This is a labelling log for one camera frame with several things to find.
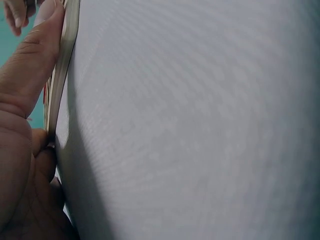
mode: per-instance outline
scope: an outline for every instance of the fingernail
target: fingernail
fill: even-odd
[[[16,27],[16,28],[21,28],[22,23],[23,23],[23,20],[22,20],[20,17],[17,17],[17,18],[14,20],[14,24],[15,24],[15,27]]]
[[[33,26],[35,27],[43,23],[45,20],[49,19],[55,12],[56,6],[56,0],[45,0],[39,8]]]

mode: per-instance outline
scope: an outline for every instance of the white surface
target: white surface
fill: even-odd
[[[318,13],[83,0],[57,129],[82,239],[319,239]]]

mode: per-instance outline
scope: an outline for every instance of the skin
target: skin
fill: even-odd
[[[36,5],[44,0],[3,0],[4,16],[14,35],[21,35],[21,28],[29,24],[29,18],[36,13]]]
[[[0,240],[79,239],[63,212],[55,151],[27,121],[59,54],[64,8],[56,2],[0,68]]]

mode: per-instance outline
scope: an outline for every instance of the finger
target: finger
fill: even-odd
[[[41,128],[32,129],[32,152],[35,157],[48,145],[48,134]]]
[[[57,166],[55,150],[52,147],[47,147],[45,150],[40,151],[35,157],[35,166],[36,170],[51,182],[55,176]]]
[[[27,12],[26,12],[26,17],[27,18],[30,18],[32,17],[33,15],[35,15],[37,9],[36,9],[36,5],[28,5],[28,8],[27,8]]]
[[[8,4],[12,16],[14,18],[14,25],[16,28],[21,28],[26,16],[27,16],[27,6],[24,0],[5,0]]]
[[[51,187],[53,202],[59,209],[62,210],[65,206],[65,195],[64,195],[61,183],[56,176],[52,179],[50,183],[50,187]]]
[[[21,34],[21,28],[16,27],[14,16],[12,15],[10,7],[6,2],[4,3],[3,8],[4,8],[5,20],[8,23],[9,27],[11,28],[11,31],[13,32],[14,35],[19,36]]]
[[[26,1],[27,5],[27,11],[26,11],[26,16],[27,18],[30,18],[36,13],[36,1],[35,0],[27,0]]]
[[[26,18],[24,20],[24,23],[23,23],[22,27],[25,28],[26,26],[28,26],[28,24],[29,24],[29,18]]]
[[[41,6],[41,4],[44,2],[45,0],[37,0],[36,1],[36,4],[38,5],[38,6]]]
[[[61,2],[46,0],[35,19],[37,26],[0,69],[0,103],[18,108],[21,117],[29,116],[54,69],[63,21]]]

